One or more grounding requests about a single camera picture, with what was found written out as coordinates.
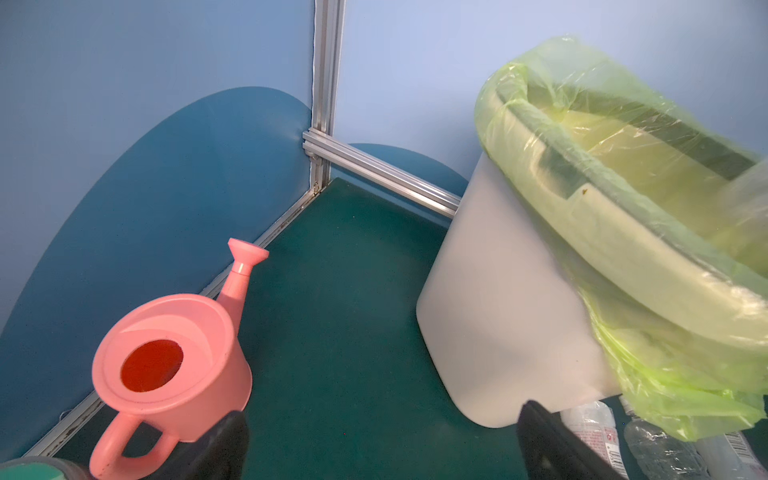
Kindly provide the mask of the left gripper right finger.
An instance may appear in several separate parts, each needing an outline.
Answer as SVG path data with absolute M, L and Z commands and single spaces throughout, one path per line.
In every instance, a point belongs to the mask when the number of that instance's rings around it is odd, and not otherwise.
M 517 438 L 531 480 L 622 479 L 608 461 L 534 400 L 522 406 Z

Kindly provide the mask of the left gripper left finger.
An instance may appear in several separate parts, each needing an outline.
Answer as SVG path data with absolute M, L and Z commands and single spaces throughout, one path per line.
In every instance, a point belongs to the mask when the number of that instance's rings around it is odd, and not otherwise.
M 246 415 L 232 411 L 148 479 L 241 479 L 248 446 Z

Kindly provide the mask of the clear bottle white cap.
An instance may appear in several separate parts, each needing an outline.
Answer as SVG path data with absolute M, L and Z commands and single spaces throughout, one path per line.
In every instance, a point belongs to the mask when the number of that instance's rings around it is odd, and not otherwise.
M 648 479 L 711 479 L 692 443 L 674 438 L 641 419 L 624 395 L 618 399 L 630 417 L 624 427 L 625 441 Z

